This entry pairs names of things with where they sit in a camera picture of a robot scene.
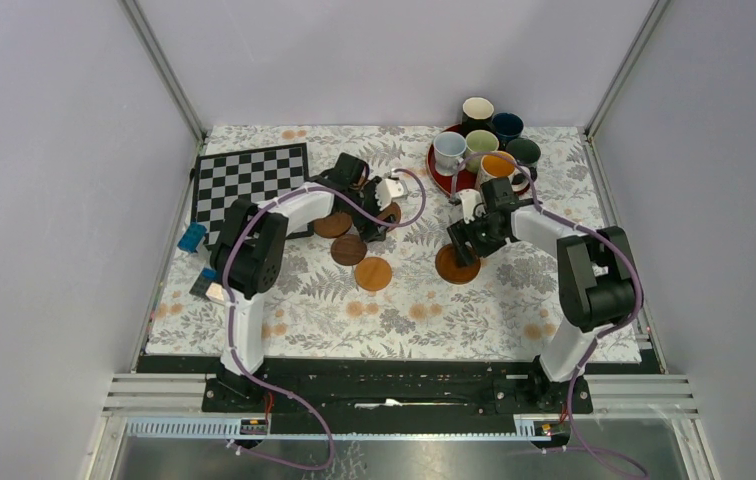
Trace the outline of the brown ringed coaster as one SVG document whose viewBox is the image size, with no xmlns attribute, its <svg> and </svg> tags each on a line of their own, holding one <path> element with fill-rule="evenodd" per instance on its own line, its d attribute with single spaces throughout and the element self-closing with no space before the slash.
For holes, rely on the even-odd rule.
<svg viewBox="0 0 756 480">
<path fill-rule="evenodd" d="M 391 227 L 388 227 L 388 230 L 392 230 L 394 226 L 398 225 L 402 220 L 401 207 L 396 202 L 391 202 L 380 212 L 377 218 L 384 223 L 391 224 Z"/>
<path fill-rule="evenodd" d="M 435 268 L 443 280 L 455 285 L 463 285 L 470 283 L 478 276 L 481 260 L 474 256 L 470 265 L 462 266 L 457 258 L 455 247 L 447 244 L 438 250 L 435 256 Z"/>
<path fill-rule="evenodd" d="M 322 238 L 335 239 L 345 235 L 352 227 L 351 216 L 345 212 L 332 213 L 312 222 L 314 233 Z"/>
</svg>

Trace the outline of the dark walnut coaster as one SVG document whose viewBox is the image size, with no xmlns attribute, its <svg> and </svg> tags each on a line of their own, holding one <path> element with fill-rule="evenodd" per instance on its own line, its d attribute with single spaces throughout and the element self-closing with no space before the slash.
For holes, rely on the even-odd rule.
<svg viewBox="0 0 756 480">
<path fill-rule="evenodd" d="M 359 264 L 366 257 L 367 251 L 367 244 L 354 234 L 345 234 L 336 238 L 330 247 L 332 260 L 342 266 Z"/>
</svg>

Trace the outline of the light wood coaster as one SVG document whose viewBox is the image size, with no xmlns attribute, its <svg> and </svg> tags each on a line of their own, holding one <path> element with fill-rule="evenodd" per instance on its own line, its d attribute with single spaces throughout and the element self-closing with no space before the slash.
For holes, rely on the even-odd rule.
<svg viewBox="0 0 756 480">
<path fill-rule="evenodd" d="M 355 267 L 354 278 L 360 288 L 376 292 L 390 284 L 393 271 L 386 260 L 379 257 L 367 257 Z"/>
</svg>

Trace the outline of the floral mug orange inside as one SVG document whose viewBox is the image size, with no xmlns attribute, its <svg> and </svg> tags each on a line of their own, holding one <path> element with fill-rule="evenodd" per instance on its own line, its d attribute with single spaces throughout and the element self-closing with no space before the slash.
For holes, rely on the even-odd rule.
<svg viewBox="0 0 756 480">
<path fill-rule="evenodd" d="M 481 158 L 475 189 L 480 191 L 484 183 L 498 178 L 506 178 L 516 194 L 522 194 L 530 187 L 526 176 L 516 168 L 514 157 L 504 151 L 491 152 Z"/>
</svg>

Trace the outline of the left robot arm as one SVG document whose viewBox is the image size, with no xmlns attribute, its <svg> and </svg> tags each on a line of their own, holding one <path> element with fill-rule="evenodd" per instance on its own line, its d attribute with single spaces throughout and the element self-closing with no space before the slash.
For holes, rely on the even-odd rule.
<svg viewBox="0 0 756 480">
<path fill-rule="evenodd" d="M 340 217 L 342 230 L 353 230 L 360 243 L 382 241 L 402 225 L 397 202 L 407 192 L 398 177 L 373 176 L 365 161 L 342 153 L 299 187 L 260 203 L 237 199 L 226 210 L 211 257 L 225 300 L 225 346 L 216 379 L 236 408 L 250 411 L 263 401 L 264 384 L 252 375 L 265 359 L 265 295 L 281 273 L 288 237 L 303 227 L 320 231 Z"/>
</svg>

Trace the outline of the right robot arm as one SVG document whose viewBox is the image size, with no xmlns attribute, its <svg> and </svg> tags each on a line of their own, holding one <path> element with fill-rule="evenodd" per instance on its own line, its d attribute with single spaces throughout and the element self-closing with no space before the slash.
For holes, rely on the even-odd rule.
<svg viewBox="0 0 756 480">
<path fill-rule="evenodd" d="M 582 373 L 599 340 L 633 321 L 643 289 L 626 232 L 593 230 L 522 199 L 505 178 L 463 189 L 451 200 L 461 216 L 448 228 L 458 265 L 467 267 L 511 242 L 530 243 L 557 262 L 565 322 L 538 358 L 541 376 L 527 386 L 529 402 L 551 412 L 567 398 L 564 382 Z"/>
</svg>

